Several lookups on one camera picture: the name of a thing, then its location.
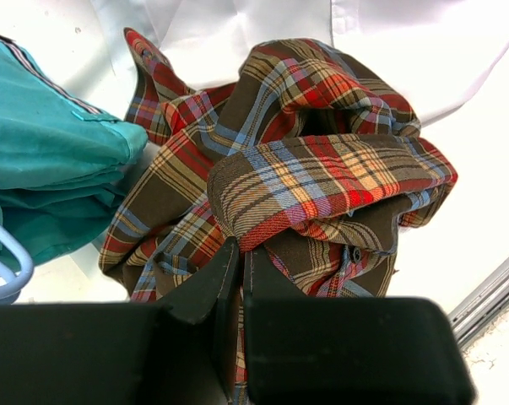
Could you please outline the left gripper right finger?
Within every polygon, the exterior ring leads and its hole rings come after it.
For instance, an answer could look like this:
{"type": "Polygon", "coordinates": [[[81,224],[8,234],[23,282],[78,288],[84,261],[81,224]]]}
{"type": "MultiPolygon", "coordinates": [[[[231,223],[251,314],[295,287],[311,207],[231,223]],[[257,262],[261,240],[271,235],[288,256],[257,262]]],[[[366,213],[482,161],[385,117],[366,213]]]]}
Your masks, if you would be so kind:
{"type": "Polygon", "coordinates": [[[416,298],[313,298],[263,248],[244,265],[256,404],[459,404],[475,389],[443,311],[416,298]]]}

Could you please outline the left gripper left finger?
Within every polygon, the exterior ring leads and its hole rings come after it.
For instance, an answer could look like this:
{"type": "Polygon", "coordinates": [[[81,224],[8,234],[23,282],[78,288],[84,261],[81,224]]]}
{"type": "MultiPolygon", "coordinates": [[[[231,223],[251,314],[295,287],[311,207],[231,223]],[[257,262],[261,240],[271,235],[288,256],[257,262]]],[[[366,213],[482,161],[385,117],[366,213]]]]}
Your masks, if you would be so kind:
{"type": "Polygon", "coordinates": [[[0,305],[0,404],[229,404],[240,252],[153,303],[0,305]]]}

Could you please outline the red plaid shirt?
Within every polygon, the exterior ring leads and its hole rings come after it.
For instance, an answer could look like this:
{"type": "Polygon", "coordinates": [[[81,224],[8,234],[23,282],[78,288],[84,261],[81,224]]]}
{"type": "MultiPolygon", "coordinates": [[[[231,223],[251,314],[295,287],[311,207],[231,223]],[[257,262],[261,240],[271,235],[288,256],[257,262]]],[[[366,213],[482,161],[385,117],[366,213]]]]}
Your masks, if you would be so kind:
{"type": "Polygon", "coordinates": [[[313,39],[254,46],[231,84],[195,90],[131,28],[127,121],[157,155],[117,209],[102,272],[136,301],[186,282],[233,237],[304,294],[381,297],[398,232],[427,224],[458,173],[396,90],[313,39]]]}

